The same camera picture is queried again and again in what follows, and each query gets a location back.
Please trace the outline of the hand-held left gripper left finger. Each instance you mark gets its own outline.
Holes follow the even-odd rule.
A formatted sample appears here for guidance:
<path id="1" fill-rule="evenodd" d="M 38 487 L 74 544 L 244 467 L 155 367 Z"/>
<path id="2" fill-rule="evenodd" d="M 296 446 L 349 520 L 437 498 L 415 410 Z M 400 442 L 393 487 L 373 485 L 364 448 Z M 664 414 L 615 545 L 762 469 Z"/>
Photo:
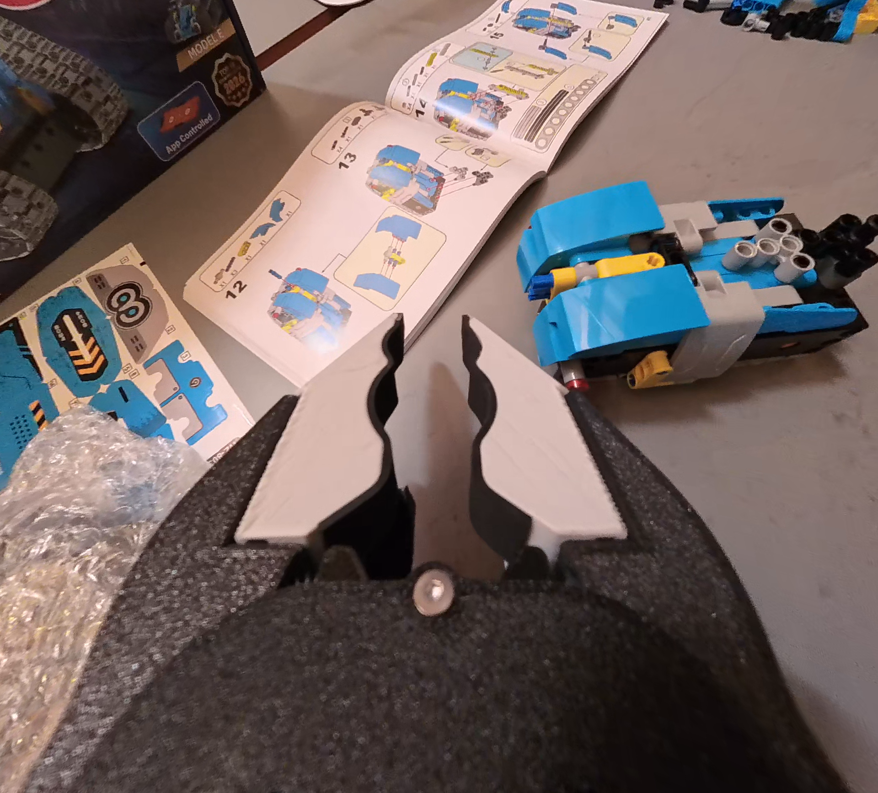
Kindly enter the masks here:
<path id="1" fill-rule="evenodd" d="M 307 382 L 239 523 L 243 545 L 303 545 L 390 477 L 404 317 L 391 315 Z"/>

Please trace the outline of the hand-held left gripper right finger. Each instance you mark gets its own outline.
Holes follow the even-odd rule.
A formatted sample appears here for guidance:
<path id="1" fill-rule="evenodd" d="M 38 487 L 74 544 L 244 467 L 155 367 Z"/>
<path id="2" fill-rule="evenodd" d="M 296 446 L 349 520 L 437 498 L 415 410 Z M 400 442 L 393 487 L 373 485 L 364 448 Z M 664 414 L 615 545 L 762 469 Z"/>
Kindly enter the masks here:
<path id="1" fill-rule="evenodd" d="M 552 565 L 567 542 L 625 540 L 612 480 L 570 393 L 471 316 L 462 320 L 462 354 L 478 424 L 469 500 L 477 535 L 506 565 L 530 549 Z"/>

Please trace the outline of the blue grey toy robot model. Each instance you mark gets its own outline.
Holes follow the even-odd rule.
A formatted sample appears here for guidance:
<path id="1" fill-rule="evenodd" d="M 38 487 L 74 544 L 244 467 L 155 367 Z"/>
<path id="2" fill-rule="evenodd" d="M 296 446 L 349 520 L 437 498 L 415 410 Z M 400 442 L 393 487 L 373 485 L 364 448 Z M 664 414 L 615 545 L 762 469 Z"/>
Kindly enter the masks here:
<path id="1" fill-rule="evenodd" d="M 817 276 L 807 286 L 755 289 L 720 265 L 736 241 L 774 217 L 807 228 L 784 204 L 661 205 L 647 184 L 632 182 L 539 208 L 521 235 L 517 267 L 525 294 L 539 304 L 540 365 L 555 368 L 569 390 L 602 378 L 643 390 L 808 355 L 862 332 L 868 324 L 851 283 L 826 289 Z"/>

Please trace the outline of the light grey connector assembly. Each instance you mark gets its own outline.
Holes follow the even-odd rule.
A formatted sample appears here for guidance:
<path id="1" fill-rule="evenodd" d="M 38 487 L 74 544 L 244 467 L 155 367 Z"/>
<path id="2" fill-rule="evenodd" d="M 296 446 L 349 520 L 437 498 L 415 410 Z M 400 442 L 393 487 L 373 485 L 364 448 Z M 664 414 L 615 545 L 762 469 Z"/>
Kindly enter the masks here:
<path id="1" fill-rule="evenodd" d="M 755 289 L 807 286 L 817 279 L 810 248 L 819 241 L 812 230 L 795 228 L 791 220 L 774 217 L 752 237 L 736 241 L 720 265 Z"/>

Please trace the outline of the black cross connector piece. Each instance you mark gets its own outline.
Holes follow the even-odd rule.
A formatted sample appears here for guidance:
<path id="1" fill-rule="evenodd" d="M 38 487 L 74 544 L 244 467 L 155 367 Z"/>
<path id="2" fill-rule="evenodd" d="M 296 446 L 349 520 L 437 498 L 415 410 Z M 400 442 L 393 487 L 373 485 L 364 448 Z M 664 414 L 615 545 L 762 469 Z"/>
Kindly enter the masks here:
<path id="1" fill-rule="evenodd" d="M 871 250 L 877 237 L 876 214 L 864 220 L 842 214 L 820 231 L 804 228 L 797 235 L 826 289 L 841 289 L 877 264 L 877 254 Z"/>

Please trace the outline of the grey desk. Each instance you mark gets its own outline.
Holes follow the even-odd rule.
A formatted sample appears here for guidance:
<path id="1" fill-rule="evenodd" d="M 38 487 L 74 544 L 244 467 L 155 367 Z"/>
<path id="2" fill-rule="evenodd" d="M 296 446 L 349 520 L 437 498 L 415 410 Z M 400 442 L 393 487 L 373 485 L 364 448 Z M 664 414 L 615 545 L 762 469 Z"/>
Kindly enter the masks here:
<path id="1" fill-rule="evenodd" d="M 3 302 L 2 319 L 130 242 L 260 417 L 293 386 L 187 305 L 184 283 L 335 113 L 383 101 L 415 51 L 494 1 L 372 0 L 336 17 L 312 0 L 235 0 L 267 94 Z M 783 197 L 808 228 L 873 215 L 876 80 L 875 35 L 772 41 L 674 5 L 550 174 L 510 207 L 397 372 L 388 432 L 416 502 L 417 561 L 478 579 L 501 568 L 468 515 L 477 421 L 461 317 L 534 357 L 534 304 L 515 266 L 533 212 L 644 180 L 661 203 Z M 824 750 L 851 789 L 876 791 L 876 269 L 850 291 L 869 329 L 822 352 L 655 392 L 601 381 L 589 398 L 708 524 Z"/>

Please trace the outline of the blue sticker sheet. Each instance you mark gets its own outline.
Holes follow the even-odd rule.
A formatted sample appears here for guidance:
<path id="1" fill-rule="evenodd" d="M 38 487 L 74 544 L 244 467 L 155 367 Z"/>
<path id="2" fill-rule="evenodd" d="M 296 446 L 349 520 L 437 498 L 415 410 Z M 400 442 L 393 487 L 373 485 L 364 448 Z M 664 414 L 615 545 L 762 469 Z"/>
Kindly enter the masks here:
<path id="1" fill-rule="evenodd" d="M 81 405 L 209 463 L 255 423 L 131 244 L 2 322 L 2 488 L 39 431 Z"/>

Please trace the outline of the crumpled clear plastic wrap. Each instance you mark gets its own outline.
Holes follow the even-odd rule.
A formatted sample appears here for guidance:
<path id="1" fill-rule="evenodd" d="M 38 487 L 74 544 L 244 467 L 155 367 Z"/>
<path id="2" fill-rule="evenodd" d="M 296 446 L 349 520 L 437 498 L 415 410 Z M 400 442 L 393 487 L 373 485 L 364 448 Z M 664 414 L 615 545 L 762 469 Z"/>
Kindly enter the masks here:
<path id="1" fill-rule="evenodd" d="M 123 580 L 206 470 L 186 443 L 89 405 L 20 454 L 2 491 L 2 752 L 48 735 Z"/>

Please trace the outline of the open instruction booklet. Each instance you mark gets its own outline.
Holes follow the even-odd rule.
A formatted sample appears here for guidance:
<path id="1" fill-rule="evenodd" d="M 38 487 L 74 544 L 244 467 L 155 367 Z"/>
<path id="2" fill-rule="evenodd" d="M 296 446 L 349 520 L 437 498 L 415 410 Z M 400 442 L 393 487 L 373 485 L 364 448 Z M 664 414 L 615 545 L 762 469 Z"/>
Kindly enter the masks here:
<path id="1" fill-rule="evenodd" d="M 384 103 L 336 113 L 184 300 L 297 388 L 386 316 L 409 347 L 667 19 L 498 0 L 410 58 Z"/>

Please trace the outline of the dark toy kit box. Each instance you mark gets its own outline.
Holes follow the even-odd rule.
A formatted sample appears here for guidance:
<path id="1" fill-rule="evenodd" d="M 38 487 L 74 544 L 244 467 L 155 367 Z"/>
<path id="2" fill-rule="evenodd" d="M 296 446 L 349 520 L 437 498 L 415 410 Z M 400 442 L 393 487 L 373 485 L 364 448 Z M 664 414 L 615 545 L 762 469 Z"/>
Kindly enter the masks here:
<path id="1" fill-rule="evenodd" d="M 233 0 L 1 0 L 1 296 L 264 94 Z"/>

